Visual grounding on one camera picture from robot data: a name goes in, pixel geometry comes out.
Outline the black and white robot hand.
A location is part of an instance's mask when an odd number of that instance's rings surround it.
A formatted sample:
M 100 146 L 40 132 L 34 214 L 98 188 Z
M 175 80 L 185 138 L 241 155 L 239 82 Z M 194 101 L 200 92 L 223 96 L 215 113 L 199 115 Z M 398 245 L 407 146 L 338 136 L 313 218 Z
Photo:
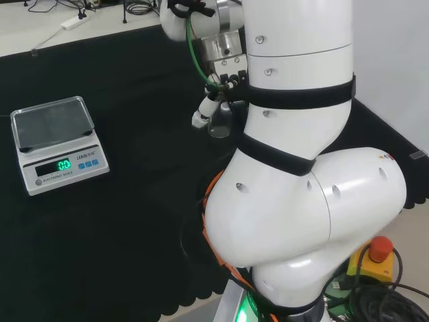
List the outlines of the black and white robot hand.
M 247 58 L 244 54 L 221 58 L 208 64 L 207 79 L 213 83 L 237 82 L 237 77 L 245 79 Z M 240 112 L 246 113 L 248 103 L 232 98 L 230 92 L 222 92 L 214 86 L 205 86 L 206 96 L 192 116 L 192 126 L 207 129 L 213 138 L 225 138 L 231 133 L 233 124 L 238 122 Z

